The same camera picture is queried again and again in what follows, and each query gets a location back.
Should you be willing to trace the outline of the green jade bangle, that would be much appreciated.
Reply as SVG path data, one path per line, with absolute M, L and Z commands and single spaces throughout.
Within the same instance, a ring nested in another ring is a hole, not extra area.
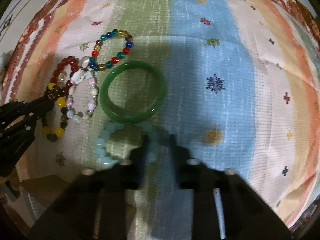
M 112 70 L 100 88 L 100 106 L 112 121 L 138 124 L 158 118 L 167 93 L 164 75 L 144 61 L 128 61 Z

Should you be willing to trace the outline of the brown floral bedspread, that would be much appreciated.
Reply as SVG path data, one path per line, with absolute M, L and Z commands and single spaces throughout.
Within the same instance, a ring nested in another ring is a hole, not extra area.
M 319 57 L 319 24 L 299 0 L 271 0 L 290 14 L 311 36 L 312 44 Z

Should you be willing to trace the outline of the striped colourful cloth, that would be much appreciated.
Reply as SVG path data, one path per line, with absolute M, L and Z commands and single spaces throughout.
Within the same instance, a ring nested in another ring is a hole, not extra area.
M 311 39 L 271 0 L 48 0 L 16 47 L 1 51 L 1 106 L 54 102 L 1 182 L 12 189 L 19 178 L 14 197 L 34 225 L 84 170 L 111 168 L 147 135 L 142 185 L 125 193 L 126 239 L 192 239 L 193 191 L 176 181 L 174 134 L 207 167 L 235 170 L 291 239 L 319 239 Z M 133 60 L 161 70 L 167 93 L 157 119 L 121 124 L 103 113 L 100 88 Z

